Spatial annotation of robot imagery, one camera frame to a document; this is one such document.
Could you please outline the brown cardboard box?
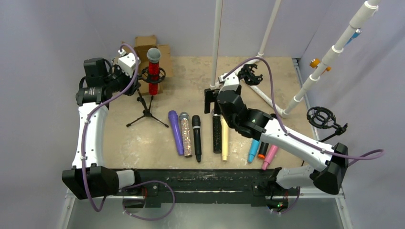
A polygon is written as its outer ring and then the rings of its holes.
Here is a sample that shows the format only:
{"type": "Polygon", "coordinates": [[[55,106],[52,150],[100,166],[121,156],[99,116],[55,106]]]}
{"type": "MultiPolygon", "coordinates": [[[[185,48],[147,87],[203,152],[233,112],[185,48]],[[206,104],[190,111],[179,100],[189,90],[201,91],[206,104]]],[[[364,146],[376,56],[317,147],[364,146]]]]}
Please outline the brown cardboard box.
{"type": "Polygon", "coordinates": [[[114,76],[121,80],[118,95],[155,96],[163,92],[163,81],[173,76],[170,47],[157,44],[156,36],[135,38],[135,46],[122,42],[113,61],[114,76]]]}

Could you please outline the red glitter microphone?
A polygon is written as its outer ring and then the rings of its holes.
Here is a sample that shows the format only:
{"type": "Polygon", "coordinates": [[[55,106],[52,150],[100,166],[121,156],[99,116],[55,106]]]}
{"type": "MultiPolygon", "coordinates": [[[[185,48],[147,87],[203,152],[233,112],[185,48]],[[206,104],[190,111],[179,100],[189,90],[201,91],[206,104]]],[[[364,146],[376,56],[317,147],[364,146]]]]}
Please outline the red glitter microphone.
{"type": "Polygon", "coordinates": [[[149,94],[156,95],[158,93],[158,85],[156,83],[151,83],[159,80],[160,66],[159,61],[161,58],[161,53],[158,48],[150,48],[147,52],[147,58],[149,60],[148,65],[148,79],[149,83],[149,94]]]}

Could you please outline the black microphone with silver band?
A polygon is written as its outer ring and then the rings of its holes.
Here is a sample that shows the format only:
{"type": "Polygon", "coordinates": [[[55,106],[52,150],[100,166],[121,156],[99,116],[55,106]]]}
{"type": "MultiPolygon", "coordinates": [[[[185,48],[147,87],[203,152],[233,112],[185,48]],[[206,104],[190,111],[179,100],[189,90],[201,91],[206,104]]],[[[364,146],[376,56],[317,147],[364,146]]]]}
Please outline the black microphone with silver band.
{"type": "Polygon", "coordinates": [[[198,115],[192,116],[192,128],[194,139],[194,151],[198,163],[202,159],[202,144],[201,144],[201,120],[198,115]]]}

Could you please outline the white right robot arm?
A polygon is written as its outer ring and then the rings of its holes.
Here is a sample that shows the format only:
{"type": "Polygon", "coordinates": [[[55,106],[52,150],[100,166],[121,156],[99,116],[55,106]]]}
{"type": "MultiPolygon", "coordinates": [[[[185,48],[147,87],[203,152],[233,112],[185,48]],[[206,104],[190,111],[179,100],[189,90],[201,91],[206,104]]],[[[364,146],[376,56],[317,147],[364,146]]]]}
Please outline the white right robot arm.
{"type": "Polygon", "coordinates": [[[297,167],[297,176],[292,171],[279,170],[275,182],[289,189],[312,182],[319,190],[337,195],[348,168],[348,147],[342,143],[332,146],[308,138],[287,127],[282,127],[275,114],[247,108],[240,89],[220,92],[204,90],[204,112],[211,111],[211,103],[220,112],[227,125],[240,135],[263,143],[275,145],[307,162],[306,167],[297,167]]]}

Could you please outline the pink plastic microphone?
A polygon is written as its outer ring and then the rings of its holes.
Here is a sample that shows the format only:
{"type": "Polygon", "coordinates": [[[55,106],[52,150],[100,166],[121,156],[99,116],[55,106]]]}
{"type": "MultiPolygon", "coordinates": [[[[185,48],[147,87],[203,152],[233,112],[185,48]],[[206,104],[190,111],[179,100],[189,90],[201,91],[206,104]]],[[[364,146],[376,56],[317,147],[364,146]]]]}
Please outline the pink plastic microphone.
{"type": "Polygon", "coordinates": [[[267,170],[267,168],[269,167],[269,165],[272,163],[272,161],[275,158],[275,155],[277,154],[278,151],[278,146],[276,145],[272,145],[268,151],[268,153],[266,154],[266,157],[264,159],[264,162],[261,166],[262,170],[267,170]]]}

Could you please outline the black round-base desk mic stand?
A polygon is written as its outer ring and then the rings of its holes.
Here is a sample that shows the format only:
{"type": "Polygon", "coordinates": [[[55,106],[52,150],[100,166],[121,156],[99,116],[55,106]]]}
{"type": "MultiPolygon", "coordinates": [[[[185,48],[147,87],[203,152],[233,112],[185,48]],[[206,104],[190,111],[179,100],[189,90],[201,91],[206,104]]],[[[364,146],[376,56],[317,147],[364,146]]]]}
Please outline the black round-base desk mic stand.
{"type": "Polygon", "coordinates": [[[257,64],[244,64],[241,70],[237,73],[237,77],[249,86],[259,85],[263,80],[263,75],[255,75],[255,70],[257,70],[257,64]]]}

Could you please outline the silver rhinestone microphone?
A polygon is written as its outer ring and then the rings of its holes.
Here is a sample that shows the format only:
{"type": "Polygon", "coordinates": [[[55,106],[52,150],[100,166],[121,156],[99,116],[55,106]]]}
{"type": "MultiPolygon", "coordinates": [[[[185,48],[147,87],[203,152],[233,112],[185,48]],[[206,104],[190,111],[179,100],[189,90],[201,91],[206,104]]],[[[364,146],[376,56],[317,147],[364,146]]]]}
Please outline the silver rhinestone microphone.
{"type": "Polygon", "coordinates": [[[184,157],[192,157],[192,144],[190,136],[189,114],[181,112],[179,115],[184,157]]]}

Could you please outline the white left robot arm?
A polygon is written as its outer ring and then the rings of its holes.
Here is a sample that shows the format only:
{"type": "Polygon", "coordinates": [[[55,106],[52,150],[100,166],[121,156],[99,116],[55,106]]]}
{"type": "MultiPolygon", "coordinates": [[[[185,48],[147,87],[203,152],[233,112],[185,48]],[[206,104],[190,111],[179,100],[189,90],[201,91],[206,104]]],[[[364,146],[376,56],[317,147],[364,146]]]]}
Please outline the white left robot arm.
{"type": "Polygon", "coordinates": [[[84,61],[85,76],[75,95],[80,121],[78,144],[71,169],[62,172],[63,183],[80,200],[115,195],[136,182],[132,169],[105,167],[103,140],[110,101],[135,92],[139,63],[133,54],[119,58],[114,65],[104,58],[84,61]]]}

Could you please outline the black glitter microphone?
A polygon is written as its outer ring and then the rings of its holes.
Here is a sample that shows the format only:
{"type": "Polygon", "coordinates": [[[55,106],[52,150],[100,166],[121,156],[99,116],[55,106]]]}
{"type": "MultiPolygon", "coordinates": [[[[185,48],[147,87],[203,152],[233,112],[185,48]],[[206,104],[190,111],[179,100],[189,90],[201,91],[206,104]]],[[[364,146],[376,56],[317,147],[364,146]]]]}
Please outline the black glitter microphone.
{"type": "Polygon", "coordinates": [[[222,152],[222,125],[219,115],[213,115],[213,152],[220,154],[222,152]]]}

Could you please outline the plain black microphone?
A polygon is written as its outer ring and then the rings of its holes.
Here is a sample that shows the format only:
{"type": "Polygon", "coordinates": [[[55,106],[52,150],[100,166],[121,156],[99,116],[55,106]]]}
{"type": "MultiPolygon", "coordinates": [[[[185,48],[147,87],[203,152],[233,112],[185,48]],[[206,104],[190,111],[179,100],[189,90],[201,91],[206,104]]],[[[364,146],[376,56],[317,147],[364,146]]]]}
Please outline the plain black microphone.
{"type": "Polygon", "coordinates": [[[259,146],[257,157],[260,159],[265,159],[266,154],[268,152],[268,147],[269,147],[269,143],[261,142],[261,144],[259,146]]]}

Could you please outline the purple plastic microphone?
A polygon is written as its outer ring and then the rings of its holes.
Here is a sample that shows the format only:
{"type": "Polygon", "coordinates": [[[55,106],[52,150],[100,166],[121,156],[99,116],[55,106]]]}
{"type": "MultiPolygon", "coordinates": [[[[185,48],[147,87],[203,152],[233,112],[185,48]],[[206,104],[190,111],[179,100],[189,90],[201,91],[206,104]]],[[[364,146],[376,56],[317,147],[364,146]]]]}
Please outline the purple plastic microphone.
{"type": "Polygon", "coordinates": [[[183,148],[182,136],[181,136],[180,126],[179,126],[178,114],[176,113],[176,111],[170,110],[168,112],[168,118],[169,118],[169,122],[171,124],[174,142],[176,145],[176,150],[178,152],[178,155],[183,156],[184,148],[183,148]]]}

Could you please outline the cream plastic microphone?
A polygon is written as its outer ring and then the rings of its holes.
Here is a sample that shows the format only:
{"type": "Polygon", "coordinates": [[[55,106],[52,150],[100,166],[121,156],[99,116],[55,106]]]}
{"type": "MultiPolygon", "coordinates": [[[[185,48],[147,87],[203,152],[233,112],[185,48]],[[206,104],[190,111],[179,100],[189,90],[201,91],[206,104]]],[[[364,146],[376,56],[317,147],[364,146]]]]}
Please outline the cream plastic microphone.
{"type": "Polygon", "coordinates": [[[229,156],[229,127],[223,117],[220,119],[221,121],[221,137],[222,137],[222,152],[221,157],[222,161],[227,162],[229,156]]]}

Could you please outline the blue plastic microphone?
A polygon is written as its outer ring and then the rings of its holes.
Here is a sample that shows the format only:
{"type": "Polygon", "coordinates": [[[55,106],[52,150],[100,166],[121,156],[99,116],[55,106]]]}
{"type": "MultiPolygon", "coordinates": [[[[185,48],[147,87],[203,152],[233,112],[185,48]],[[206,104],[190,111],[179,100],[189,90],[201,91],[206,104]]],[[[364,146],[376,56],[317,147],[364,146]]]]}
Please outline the blue plastic microphone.
{"type": "Polygon", "coordinates": [[[252,163],[260,146],[260,142],[253,139],[250,149],[249,149],[249,153],[248,153],[248,158],[247,158],[247,162],[248,163],[252,163]]]}

